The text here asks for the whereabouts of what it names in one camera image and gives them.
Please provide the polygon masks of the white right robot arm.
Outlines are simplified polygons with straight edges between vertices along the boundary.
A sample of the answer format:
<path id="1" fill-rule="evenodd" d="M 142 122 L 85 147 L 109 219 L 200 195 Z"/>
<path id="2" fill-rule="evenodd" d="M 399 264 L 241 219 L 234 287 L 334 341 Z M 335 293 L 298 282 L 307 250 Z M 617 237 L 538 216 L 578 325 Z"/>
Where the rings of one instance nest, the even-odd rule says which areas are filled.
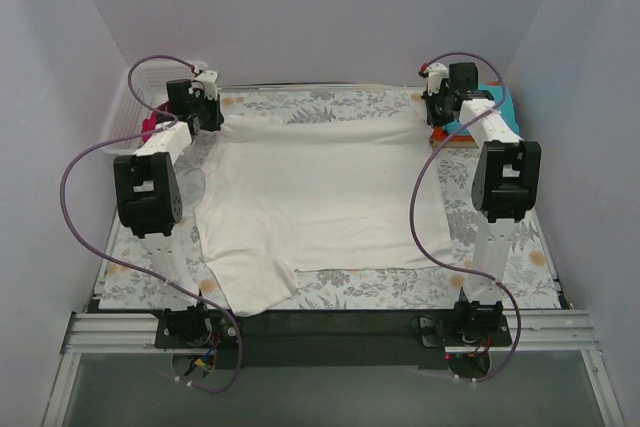
<path id="1" fill-rule="evenodd" d="M 498 101 L 479 87 L 475 63 L 432 62 L 423 65 L 419 75 L 427 80 L 422 98 L 428 124 L 436 128 L 457 121 L 480 149 L 471 188 L 477 235 L 462 297 L 493 305 L 504 297 L 498 283 L 516 227 L 535 205 L 541 147 L 523 140 L 507 124 Z"/>

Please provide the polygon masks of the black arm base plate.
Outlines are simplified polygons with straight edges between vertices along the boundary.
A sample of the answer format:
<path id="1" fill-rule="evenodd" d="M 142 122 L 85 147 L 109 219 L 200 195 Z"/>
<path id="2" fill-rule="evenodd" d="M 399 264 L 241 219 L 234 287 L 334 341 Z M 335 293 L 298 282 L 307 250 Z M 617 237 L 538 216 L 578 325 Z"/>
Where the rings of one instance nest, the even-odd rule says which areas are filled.
<path id="1" fill-rule="evenodd" d="M 211 333 L 191 345 L 158 321 L 154 347 L 196 354 L 211 343 L 216 367 L 231 370 L 267 367 L 417 366 L 444 370 L 449 351 L 510 348 L 516 329 L 502 317 L 491 330 L 465 331 L 451 309 L 436 310 L 271 310 L 237 321 L 239 331 L 220 313 L 209 314 Z"/>

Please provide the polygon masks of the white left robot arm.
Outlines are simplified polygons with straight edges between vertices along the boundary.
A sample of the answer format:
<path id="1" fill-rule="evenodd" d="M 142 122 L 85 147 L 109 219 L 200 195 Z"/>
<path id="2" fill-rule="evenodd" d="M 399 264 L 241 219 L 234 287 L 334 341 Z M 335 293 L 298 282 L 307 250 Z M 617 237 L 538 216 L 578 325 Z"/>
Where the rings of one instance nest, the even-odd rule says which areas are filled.
<path id="1" fill-rule="evenodd" d="M 149 254 L 151 271 L 163 283 L 163 308 L 174 312 L 195 307 L 199 294 L 174 232 L 183 217 L 174 164 L 199 132 L 224 122 L 217 79 L 216 71 L 204 70 L 192 80 L 167 82 L 168 102 L 152 116 L 143 145 L 114 160 L 119 220 Z"/>

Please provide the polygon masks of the white t shirt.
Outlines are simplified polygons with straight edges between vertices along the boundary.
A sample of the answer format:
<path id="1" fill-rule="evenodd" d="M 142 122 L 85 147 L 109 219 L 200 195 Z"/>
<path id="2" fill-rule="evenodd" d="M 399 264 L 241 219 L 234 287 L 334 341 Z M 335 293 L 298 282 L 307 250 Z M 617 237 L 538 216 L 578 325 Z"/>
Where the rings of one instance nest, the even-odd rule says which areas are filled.
<path id="1" fill-rule="evenodd" d="M 207 267 L 239 316 L 291 297 L 301 272 L 451 262 L 422 120 L 283 124 L 231 116 L 195 210 Z"/>

